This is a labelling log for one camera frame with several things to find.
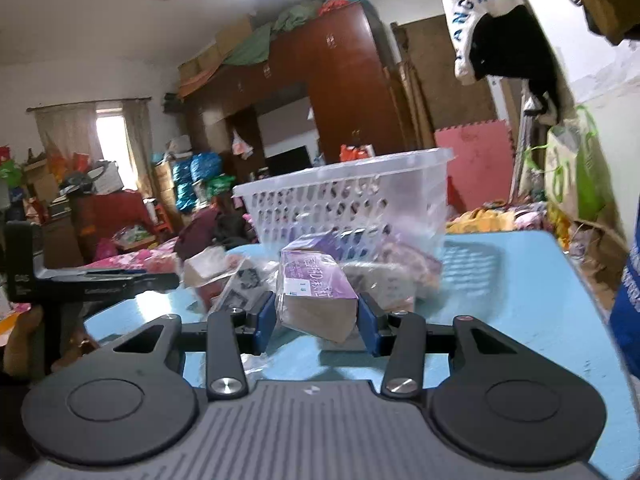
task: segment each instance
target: basket rim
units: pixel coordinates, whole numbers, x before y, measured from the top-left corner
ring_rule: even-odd
[[[380,171],[376,168],[384,166],[385,163],[401,160],[403,158],[415,158],[416,164],[410,168],[398,168],[394,170]],[[407,173],[410,171],[423,170],[432,166],[446,164],[453,160],[453,151],[449,148],[431,148],[430,150],[417,150],[414,152],[392,153],[390,155],[380,155],[361,160],[349,162],[338,162],[318,168],[308,168],[306,170],[295,171],[279,176],[272,176],[254,182],[247,182],[234,186],[233,196],[241,198],[261,192],[278,192],[283,189],[297,188],[302,186],[313,186],[326,184],[336,180],[349,180],[352,178],[369,178],[372,176],[383,176],[397,173]],[[353,170],[353,173],[346,176],[331,175],[336,170]]]

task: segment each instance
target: curtain rod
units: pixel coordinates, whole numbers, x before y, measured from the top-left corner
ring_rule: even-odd
[[[47,105],[47,106],[36,106],[33,108],[27,108],[27,112],[34,112],[36,110],[44,110],[45,108],[55,108],[58,106],[69,106],[69,105],[86,105],[90,103],[109,103],[113,101],[151,101],[151,97],[131,97],[127,99],[96,99],[94,101],[78,101],[77,103],[62,103],[59,105]]]

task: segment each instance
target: ceiling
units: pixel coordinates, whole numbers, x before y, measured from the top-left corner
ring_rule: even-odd
[[[0,0],[0,64],[139,59],[178,64],[253,0]]]

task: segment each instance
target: silver screw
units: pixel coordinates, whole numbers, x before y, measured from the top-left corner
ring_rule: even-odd
[[[385,386],[393,394],[412,394],[418,389],[418,383],[413,379],[398,377],[391,379]]]
[[[211,383],[211,389],[220,395],[233,395],[242,389],[242,383],[233,377],[222,377]]]

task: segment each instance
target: white label on box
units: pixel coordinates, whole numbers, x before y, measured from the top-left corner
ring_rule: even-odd
[[[284,293],[288,296],[311,296],[311,282],[299,278],[285,278]]]

